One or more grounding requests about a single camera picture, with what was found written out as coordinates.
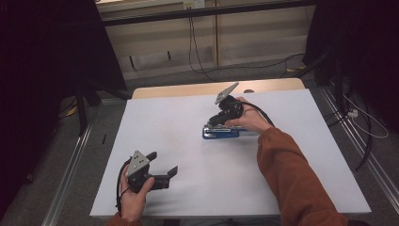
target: brown sleeve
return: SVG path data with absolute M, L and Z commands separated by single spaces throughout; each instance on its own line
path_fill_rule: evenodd
M 270 128 L 258 144 L 258 166 L 277 198 L 282 225 L 347 225 L 289 135 Z
M 120 212 L 116 213 L 115 216 L 108 221 L 106 226 L 141 226 L 139 222 L 128 222 L 120 217 Z

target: white cable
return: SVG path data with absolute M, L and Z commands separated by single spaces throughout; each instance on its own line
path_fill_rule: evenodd
M 370 136 L 373 136 L 373 137 L 375 137 L 375 138 L 386 138 L 386 137 L 388 137 L 388 136 L 390 135 L 390 133 L 388 132 L 387 128 L 385 128 L 385 126 L 383 126 L 378 120 L 376 120 L 375 118 L 373 118 L 373 116 L 371 116 L 371 115 L 367 114 L 366 112 L 364 112 L 364 111 L 363 111 L 362 109 L 360 109 L 360 107 L 358 107 L 357 105 L 353 104 L 353 102 L 351 102 L 351 100 L 349 100 L 349 98 L 347 98 L 345 95 L 344 95 L 343 97 L 344 97 L 350 104 L 352 104 L 355 108 L 357 108 L 359 111 L 361 111 L 363 114 L 365 114 L 366 116 L 372 118 L 375 122 L 377 122 L 377 123 L 379 124 L 379 126 L 381 126 L 381 127 L 385 130 L 385 132 L 387 133 L 387 135 L 385 135 L 385 136 L 377 136 L 377 135 L 371 134 L 371 133 L 367 132 L 365 129 L 361 128 L 361 127 L 355 122 L 355 119 L 354 119 L 353 117 L 351 117 L 351 118 L 352 118 L 352 122 L 353 122 L 361 131 L 363 131 L 364 133 L 366 133 L 366 134 L 368 134 L 368 135 L 370 135 Z

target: person's left hand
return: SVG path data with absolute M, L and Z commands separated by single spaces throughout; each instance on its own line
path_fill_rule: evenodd
M 126 178 L 126 171 L 129 166 L 123 169 L 120 177 L 120 192 L 123 192 L 129 187 Z M 141 190 L 135 194 L 133 191 L 128 189 L 121 197 L 121 218 L 129 222 L 138 222 L 144 211 L 144 205 L 146 203 L 146 195 L 150 192 L 155 179 L 153 177 L 147 179 Z

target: black horizontal bar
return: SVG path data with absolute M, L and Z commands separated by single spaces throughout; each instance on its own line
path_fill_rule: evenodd
M 199 8 L 191 10 L 155 13 L 150 15 L 109 18 L 109 19 L 103 19 L 102 21 L 99 22 L 87 22 L 80 24 L 59 24 L 58 26 L 61 27 L 71 26 L 71 25 L 72 26 L 76 25 L 113 26 L 113 25 L 123 25 L 123 24 L 139 24 L 146 22 L 176 20 L 182 18 L 213 16 L 213 15 L 231 14 L 239 12 L 260 11 L 260 10 L 270 10 L 270 9 L 279 9 L 279 8 L 306 7 L 306 6 L 316 5 L 317 3 L 320 3 L 322 1 L 324 0 L 286 0 L 286 1 L 276 1 L 276 2 L 240 5 L 240 6 Z

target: gray carpet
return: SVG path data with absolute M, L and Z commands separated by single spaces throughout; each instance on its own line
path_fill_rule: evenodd
M 288 67 L 299 65 L 298 60 L 288 62 Z M 248 63 L 242 66 L 264 66 L 265 62 Z M 227 69 L 209 73 L 217 81 L 253 80 L 280 77 L 284 72 L 284 64 L 270 68 L 258 69 Z M 212 82 L 204 74 L 193 72 L 167 74 L 146 79 L 127 81 L 131 92 L 139 87 L 167 86 L 179 84 L 196 84 Z M 314 84 L 311 75 L 304 77 L 304 83 L 311 90 L 315 102 L 322 115 L 331 113 L 331 109 L 321 95 L 320 89 Z M 102 105 L 92 110 L 98 110 L 88 138 L 87 147 L 82 153 L 79 166 L 72 180 L 67 199 L 62 207 L 57 225 L 105 225 L 106 220 L 91 218 L 88 214 L 102 180 L 107 158 L 119 129 L 125 104 Z M 351 168 L 360 161 L 360 155 L 355 150 L 352 141 L 348 138 L 340 124 L 330 127 L 331 134 L 336 139 L 343 156 Z M 49 145 L 46 154 L 42 157 L 34 172 L 34 181 L 23 186 L 13 204 L 9 207 L 0 226 L 6 225 L 41 225 L 50 206 L 56 189 L 71 158 L 72 151 L 78 139 L 79 122 L 77 115 L 61 120 L 57 131 Z M 399 182 L 399 137 L 391 133 L 386 139 L 374 139 L 373 151 L 394 182 Z M 364 166 L 356 180 L 372 208 L 369 215 L 348 216 L 362 219 L 371 225 L 399 225 L 399 216 L 393 209 L 390 201 L 376 182 L 372 173 Z M 147 219 L 144 225 L 162 225 L 161 220 Z

